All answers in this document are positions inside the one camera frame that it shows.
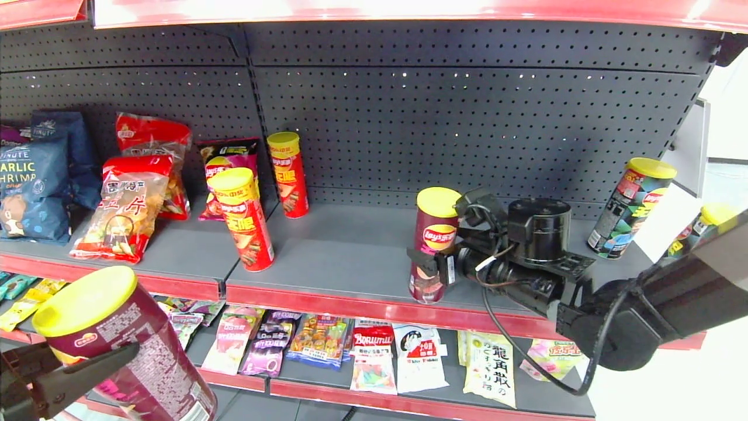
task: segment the red snack bag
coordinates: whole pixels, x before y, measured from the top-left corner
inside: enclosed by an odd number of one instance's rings
[[[189,219],[189,200],[182,182],[185,155],[192,146],[192,132],[184,124],[143,115],[117,114],[117,143],[125,157],[171,155],[174,166],[159,217]]]
[[[172,166],[170,156],[106,161],[102,201],[70,255],[138,263],[153,235]]]

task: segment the black cable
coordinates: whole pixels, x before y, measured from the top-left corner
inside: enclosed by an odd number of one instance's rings
[[[358,411],[358,408],[355,406],[351,406],[351,409],[348,410],[348,413],[343,417],[340,421],[351,421],[351,418],[356,414],[356,411]]]
[[[600,363],[600,358],[603,354],[603,345],[605,343],[605,338],[608,334],[608,330],[610,330],[610,324],[613,322],[613,316],[618,312],[618,309],[623,304],[623,300],[636,287],[637,287],[636,282],[634,281],[629,282],[621,290],[621,292],[619,292],[616,299],[610,304],[610,308],[608,309],[608,312],[605,315],[605,318],[603,319],[603,324],[600,326],[600,329],[598,330],[598,335],[597,335],[597,338],[595,339],[595,347],[592,349],[592,358],[589,360],[589,365],[587,365],[587,371],[584,374],[584,379],[582,380],[582,384],[579,386],[579,389],[574,389],[573,387],[570,387],[564,382],[555,378],[553,375],[551,375],[551,373],[543,369],[540,366],[540,364],[538,364],[534,359],[530,358],[527,355],[527,352],[522,350],[522,348],[519,348],[517,344],[515,343],[514,339],[509,335],[509,333],[506,332],[506,329],[504,329],[504,326],[502,326],[499,320],[496,318],[496,315],[494,314],[494,310],[491,308],[491,304],[488,302],[488,289],[487,288],[483,288],[482,295],[483,295],[483,304],[485,305],[485,309],[488,312],[488,316],[491,317],[491,320],[494,322],[494,324],[496,324],[496,327],[499,328],[499,331],[504,335],[504,337],[506,337],[506,340],[509,341],[510,344],[512,344],[512,347],[517,349],[519,353],[522,355],[522,357],[524,357],[524,359],[527,360],[527,362],[530,363],[530,365],[533,366],[535,370],[538,370],[538,372],[542,374],[543,377],[547,378],[551,383],[555,384],[556,386],[560,387],[566,392],[571,393],[574,396],[584,396],[589,390],[590,385],[592,384],[592,379],[595,377],[595,370],[598,368],[598,363]]]

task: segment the snack bag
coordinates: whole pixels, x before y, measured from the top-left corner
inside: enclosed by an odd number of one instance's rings
[[[438,389],[450,384],[444,379],[441,357],[446,355],[434,327],[393,324],[397,348],[398,393]]]
[[[396,395],[392,366],[394,332],[389,326],[356,327],[353,331],[351,390]]]
[[[291,341],[286,358],[339,370],[347,328],[342,318],[307,314]]]
[[[501,335],[467,333],[470,347],[463,393],[500,402],[514,409],[514,363],[512,346]]]
[[[575,343],[547,339],[533,339],[533,344],[527,351],[527,356],[534,359],[542,368],[559,380],[563,380],[571,369],[585,359],[584,354]],[[519,368],[535,380],[549,381],[526,360],[522,361]]]
[[[171,161],[168,156],[116,157],[106,161],[103,199],[70,255],[138,263],[153,235]]]
[[[0,240],[70,240],[67,143],[0,148]]]
[[[83,115],[71,111],[34,111],[31,139],[67,143],[73,201],[84,208],[96,209],[101,201],[101,167]]]
[[[170,155],[174,166],[159,217],[189,219],[189,200],[182,183],[185,155],[192,146],[192,132],[184,124],[142,115],[117,114],[117,142],[125,157]]]
[[[2,296],[0,296],[0,298],[4,298],[6,300],[14,300],[37,279],[39,278],[37,278],[36,276],[13,275],[11,278],[9,278],[9,280],[5,281],[5,283],[2,284],[4,293]]]
[[[18,323],[33,315],[42,303],[52,295],[57,294],[64,286],[65,282],[63,281],[43,279],[42,282],[39,282],[39,285],[28,290],[23,298],[13,303],[10,310],[0,315],[0,329],[6,332],[15,329]]]
[[[177,333],[177,337],[180,339],[182,349],[187,349],[192,335],[197,330],[197,327],[203,323],[204,315],[198,313],[169,313],[169,322],[174,328],[174,332]]]
[[[227,309],[218,322],[218,333],[203,361],[203,368],[228,375],[236,374],[254,325],[260,319],[261,313],[257,317],[256,313],[241,315],[228,312]]]
[[[197,145],[200,155],[205,164],[205,179],[210,180],[219,172],[231,168],[249,168],[257,174],[257,142],[258,138],[218,140],[212,142],[201,142]],[[257,197],[260,197],[260,185],[258,177],[254,178]],[[201,221],[224,220],[221,203],[215,198],[213,191],[208,185],[208,198],[203,213],[200,214]]]
[[[283,350],[293,334],[293,323],[264,323],[250,345],[242,368],[244,375],[267,374],[276,378],[281,373]]]

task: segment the upper shelf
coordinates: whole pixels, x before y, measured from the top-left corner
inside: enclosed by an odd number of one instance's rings
[[[97,28],[215,22],[375,19],[535,19],[615,22],[748,32],[735,0],[96,0]]]
[[[87,18],[85,0],[0,0],[0,31]]]

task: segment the lay's chip can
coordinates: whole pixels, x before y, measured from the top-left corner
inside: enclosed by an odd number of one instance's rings
[[[632,158],[587,244],[601,257],[620,258],[677,173],[661,161]]]
[[[416,198],[418,216],[414,248],[435,255],[448,250],[455,243],[459,221],[455,203],[460,193],[446,187],[429,187]],[[419,303],[434,304],[444,296],[447,285],[439,281],[439,274],[427,276],[415,263],[411,264],[409,289]]]

